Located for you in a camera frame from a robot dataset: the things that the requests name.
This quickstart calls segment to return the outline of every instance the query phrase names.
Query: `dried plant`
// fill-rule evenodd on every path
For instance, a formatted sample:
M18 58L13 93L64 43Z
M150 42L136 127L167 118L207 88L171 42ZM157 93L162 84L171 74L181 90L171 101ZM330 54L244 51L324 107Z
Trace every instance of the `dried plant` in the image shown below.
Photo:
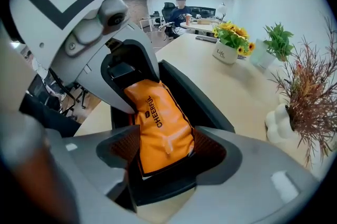
M311 162L310 153L315 154L315 142L319 143L321 160L332 149L329 142L337 133L337 31L332 20L325 18L329 46L320 56L315 46L310 47L305 38L303 47L295 50L293 63L284 62L284 76L274 75L274 82L283 95L290 99L288 113L290 125L301 136L300 143L308 146L306 163Z

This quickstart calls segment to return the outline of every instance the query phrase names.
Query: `orange bag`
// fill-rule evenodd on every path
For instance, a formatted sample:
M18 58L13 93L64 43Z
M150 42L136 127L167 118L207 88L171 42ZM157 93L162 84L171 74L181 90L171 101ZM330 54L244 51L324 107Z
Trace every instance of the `orange bag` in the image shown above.
M124 92L138 110L135 123L141 126L140 159L144 176L192 152L193 128L162 82L143 80Z

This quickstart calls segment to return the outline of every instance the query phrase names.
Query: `floor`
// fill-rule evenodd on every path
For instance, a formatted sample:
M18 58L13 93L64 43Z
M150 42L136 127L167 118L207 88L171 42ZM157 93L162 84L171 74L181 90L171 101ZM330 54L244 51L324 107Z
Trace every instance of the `floor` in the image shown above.
M169 44L173 39L170 40L166 37L164 33L164 29L158 31L158 29L154 29L153 32L150 32L150 27L145 27L144 31L146 32L147 36L150 38L153 50L156 53L160 49L162 49L165 45ZM71 91L72 95L76 98L80 93L81 89ZM82 124L84 120L88 117L88 115L92 112L93 109L101 102L96 96L92 95L91 93L86 94L84 99L84 106L85 109L82 108L82 98L80 98L80 102L76 103L74 106L74 111L69 111L67 116L73 115L77 117L76 121ZM66 96L66 98L62 102L63 109L71 106L73 104L73 100Z

